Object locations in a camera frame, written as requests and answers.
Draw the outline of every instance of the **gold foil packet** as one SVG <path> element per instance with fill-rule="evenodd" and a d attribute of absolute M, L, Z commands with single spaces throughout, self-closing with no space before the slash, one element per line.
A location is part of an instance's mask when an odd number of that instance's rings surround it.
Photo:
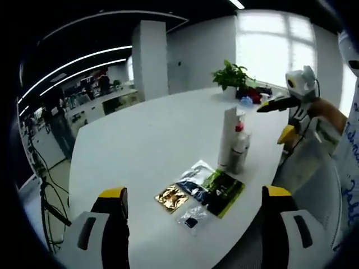
<path fill-rule="evenodd" d="M 188 200 L 188 196 L 175 184 L 172 184 L 157 195 L 155 199 L 166 209 L 167 212 L 172 213 Z"/>

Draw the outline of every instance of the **window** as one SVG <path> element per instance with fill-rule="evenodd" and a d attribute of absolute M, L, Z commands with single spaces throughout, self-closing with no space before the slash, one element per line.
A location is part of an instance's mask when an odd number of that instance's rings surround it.
<path fill-rule="evenodd" d="M 282 12 L 239 11 L 236 62 L 258 81 L 286 87 L 285 75 L 311 66 L 316 72 L 312 26 L 307 18 Z"/>
<path fill-rule="evenodd" d="M 289 42 L 280 36 L 243 34 L 239 39 L 241 53 L 237 62 L 245 66 L 247 74 L 259 81 L 285 85 L 288 70 Z"/>
<path fill-rule="evenodd" d="M 343 65 L 343 84 L 342 84 L 342 97 L 340 99 L 339 110 L 346 116 L 349 117 L 350 109 L 352 107 L 355 84 L 357 77 L 353 74 L 350 68 Z"/>
<path fill-rule="evenodd" d="M 284 18 L 277 13 L 248 12 L 240 14 L 239 27 L 241 31 L 285 34 Z"/>
<path fill-rule="evenodd" d="M 35 119 L 39 120 L 42 116 L 42 112 L 43 112 L 43 108 L 39 108 L 35 111 L 34 115 L 35 115 Z"/>
<path fill-rule="evenodd" d="M 130 56 L 127 60 L 127 72 L 128 72 L 128 80 L 134 80 L 134 68 L 132 66 L 132 56 Z"/>

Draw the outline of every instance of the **desk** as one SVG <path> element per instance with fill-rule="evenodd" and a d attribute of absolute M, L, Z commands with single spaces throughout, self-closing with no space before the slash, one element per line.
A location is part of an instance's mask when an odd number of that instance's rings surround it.
<path fill-rule="evenodd" d="M 220 88 L 203 89 L 147 101 L 80 129 L 70 170 L 70 214 L 90 211 L 104 189 L 128 188 L 129 259 L 137 268 L 212 268 L 238 242 L 261 206 L 262 186 L 271 184 L 282 154 L 277 139 L 288 111 L 257 113 Z M 198 160 L 217 167 L 224 111 L 246 111 L 252 132 L 245 189 L 222 219 L 214 218 L 196 237 L 154 196 Z"/>
<path fill-rule="evenodd" d="M 86 104 L 83 104 L 74 109 L 71 109 L 70 111 L 68 111 L 66 113 L 66 117 L 71 118 L 72 116 L 74 116 L 82 111 L 84 111 L 86 113 L 87 111 L 90 111 L 93 107 L 98 107 L 98 106 L 102 107 L 102 104 L 105 101 L 108 101 L 108 100 L 114 99 L 114 98 L 119 98 L 119 97 L 122 97 L 122 96 L 125 96 L 128 94 L 135 94 L 135 93 L 137 93 L 137 91 L 134 89 L 125 89 L 125 90 L 118 90 L 118 91 L 112 92 L 110 94 L 106 94 L 106 95 L 98 97 L 90 102 L 87 102 Z"/>

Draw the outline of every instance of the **black ceiling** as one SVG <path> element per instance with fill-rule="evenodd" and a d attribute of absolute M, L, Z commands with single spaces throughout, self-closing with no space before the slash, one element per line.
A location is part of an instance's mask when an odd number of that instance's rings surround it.
<path fill-rule="evenodd" d="M 331 32 L 340 31 L 339 24 L 317 1 L 241 0 L 241 3 L 246 9 L 269 9 L 297 13 L 309 17 L 313 23 Z M 200 21 L 234 15 L 236 10 L 237 8 L 229 0 L 152 0 L 147 2 L 135 0 L 114 3 L 103 1 L 96 3 L 95 7 L 84 4 L 77 6 L 57 3 L 51 10 L 46 9 L 42 4 L 36 6 L 31 3 L 31 6 L 19 11 L 21 29 L 17 34 L 21 35 L 21 59 L 24 61 L 22 77 L 24 87 L 19 96 L 22 96 L 39 79 L 65 63 L 100 50 L 131 45 L 132 31 L 140 20 L 165 21 L 167 30 L 179 26 L 173 30 L 176 31 L 181 27 Z M 167 16 L 143 12 L 115 13 L 115 11 L 161 12 Z M 76 20 L 79 21 L 56 31 Z M 92 57 L 74 64 L 62 72 L 70 75 L 106 62 L 105 59 L 112 61 L 119 59 L 118 57 L 128 58 L 130 54 L 130 50 L 102 54 L 100 57 Z M 49 80 L 53 77 L 50 77 L 32 93 L 38 96 L 40 92 L 47 89 L 50 85 Z"/>

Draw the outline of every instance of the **white pillar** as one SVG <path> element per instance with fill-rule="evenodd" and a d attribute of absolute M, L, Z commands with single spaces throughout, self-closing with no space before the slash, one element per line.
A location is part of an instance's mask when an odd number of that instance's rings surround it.
<path fill-rule="evenodd" d="M 141 21 L 132 34 L 135 88 L 142 100 L 168 95 L 165 22 Z"/>

